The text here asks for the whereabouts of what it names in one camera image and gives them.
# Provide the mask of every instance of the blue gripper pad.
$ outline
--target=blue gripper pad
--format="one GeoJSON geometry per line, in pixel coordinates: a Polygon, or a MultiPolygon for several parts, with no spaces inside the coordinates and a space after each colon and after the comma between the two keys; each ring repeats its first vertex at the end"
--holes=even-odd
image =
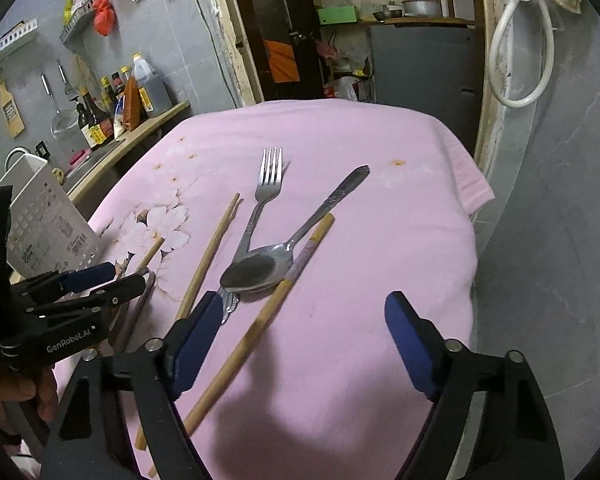
{"type": "Polygon", "coordinates": [[[425,394],[427,399],[437,400],[442,389],[434,380],[437,356],[432,354],[436,352],[431,351],[430,344],[427,345],[429,347],[427,349],[426,343],[421,337],[423,335],[430,336],[432,341],[427,343],[439,344],[442,350],[444,345],[442,336],[430,321],[420,319],[401,292],[392,292],[386,298],[384,319],[413,386],[425,394]],[[436,341],[436,335],[440,339],[439,342],[436,341]]]}
{"type": "Polygon", "coordinates": [[[110,282],[115,277],[116,266],[105,262],[87,269],[68,272],[61,276],[61,283],[67,293],[82,292],[88,288],[110,282]]]}
{"type": "MultiPolygon", "coordinates": [[[[204,307],[205,298],[198,304],[196,310],[204,307]]],[[[186,341],[180,347],[173,366],[173,382],[171,383],[171,392],[174,398],[180,396],[182,392],[190,390],[193,383],[202,368],[206,354],[216,338],[218,329],[222,323],[222,297],[214,294],[204,312],[200,315],[197,323],[193,327],[186,341]]]]}

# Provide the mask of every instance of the stainless steel fork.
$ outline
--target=stainless steel fork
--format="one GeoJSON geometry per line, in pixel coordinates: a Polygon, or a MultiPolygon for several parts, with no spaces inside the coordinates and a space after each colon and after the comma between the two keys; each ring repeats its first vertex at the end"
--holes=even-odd
{"type": "MultiPolygon", "coordinates": [[[[238,245],[238,250],[235,251],[234,261],[249,250],[251,243],[251,235],[258,223],[262,209],[267,202],[270,202],[280,194],[282,188],[282,148],[265,148],[262,154],[262,164],[260,165],[260,179],[256,188],[256,207],[251,213],[251,218],[247,224],[242,240],[238,245]]],[[[224,306],[224,314],[222,323],[226,323],[229,316],[238,306],[240,297],[232,292],[227,292],[224,288],[218,290],[218,294],[222,296],[222,304],[224,306]]]]}

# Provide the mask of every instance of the red plastic bag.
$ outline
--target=red plastic bag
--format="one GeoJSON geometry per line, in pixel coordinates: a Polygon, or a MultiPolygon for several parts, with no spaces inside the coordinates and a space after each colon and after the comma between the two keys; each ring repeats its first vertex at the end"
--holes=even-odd
{"type": "Polygon", "coordinates": [[[108,36],[116,24],[116,13],[111,7],[109,0],[95,0],[93,8],[96,9],[96,17],[93,19],[93,27],[98,34],[108,36]]]}

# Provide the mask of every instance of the power cord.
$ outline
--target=power cord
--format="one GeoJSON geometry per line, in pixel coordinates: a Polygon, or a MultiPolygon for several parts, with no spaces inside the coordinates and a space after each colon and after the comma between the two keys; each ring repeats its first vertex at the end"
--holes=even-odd
{"type": "Polygon", "coordinates": [[[489,49],[488,73],[491,90],[493,90],[493,94],[496,96],[496,99],[509,108],[523,108],[536,101],[536,99],[542,95],[542,92],[544,92],[549,84],[549,79],[551,79],[551,74],[554,70],[554,26],[551,23],[551,16],[549,15],[549,9],[546,6],[545,0],[538,0],[538,3],[540,4],[540,12],[542,14],[542,30],[544,30],[544,35],[546,36],[546,56],[544,60],[544,70],[542,70],[542,77],[538,82],[538,86],[536,86],[531,94],[525,98],[512,101],[511,99],[504,97],[502,94],[499,81],[496,77],[498,51],[500,50],[502,37],[504,36],[504,33],[509,26],[509,22],[513,17],[513,13],[516,11],[519,3],[520,0],[512,0],[507,4],[507,7],[505,7],[502,17],[498,22],[498,26],[493,33],[493,39],[491,40],[491,47],[489,49]]]}
{"type": "Polygon", "coordinates": [[[220,74],[222,75],[222,81],[224,81],[224,86],[225,86],[226,90],[229,92],[229,95],[231,96],[231,101],[234,102],[234,107],[238,108],[238,103],[235,100],[234,93],[232,92],[229,82],[227,81],[226,74],[224,73],[224,70],[222,69],[222,62],[220,61],[220,55],[218,54],[218,47],[216,46],[216,42],[214,41],[214,36],[211,33],[211,27],[209,27],[209,23],[206,20],[205,13],[203,12],[202,6],[200,5],[200,0],[195,0],[195,1],[196,1],[196,5],[198,6],[198,10],[200,11],[200,16],[202,17],[202,21],[205,23],[206,31],[209,33],[209,39],[211,40],[211,45],[214,48],[214,54],[216,55],[216,61],[218,62],[218,68],[220,70],[220,74]]]}

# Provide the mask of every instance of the white hose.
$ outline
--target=white hose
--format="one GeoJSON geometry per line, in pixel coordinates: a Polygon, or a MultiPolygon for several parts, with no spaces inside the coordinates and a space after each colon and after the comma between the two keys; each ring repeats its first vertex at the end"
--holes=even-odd
{"type": "Polygon", "coordinates": [[[540,78],[538,86],[536,86],[531,94],[523,99],[513,101],[511,99],[507,99],[502,94],[502,90],[498,86],[499,81],[496,77],[496,60],[498,57],[498,51],[500,50],[500,42],[502,42],[502,37],[504,36],[507,27],[509,27],[509,22],[511,21],[513,13],[515,12],[519,2],[519,0],[513,0],[507,4],[502,17],[498,22],[498,26],[493,33],[493,39],[491,40],[491,47],[489,49],[489,60],[487,64],[491,90],[493,90],[493,94],[496,96],[496,99],[509,108],[523,108],[536,101],[536,99],[542,95],[542,92],[544,92],[546,86],[549,84],[549,79],[551,79],[551,74],[554,70],[554,26],[551,23],[551,16],[549,15],[549,9],[546,6],[545,0],[538,0],[538,3],[540,4],[540,12],[542,14],[542,30],[544,30],[544,35],[546,36],[546,57],[544,58],[544,70],[542,71],[542,77],[540,78]]]}

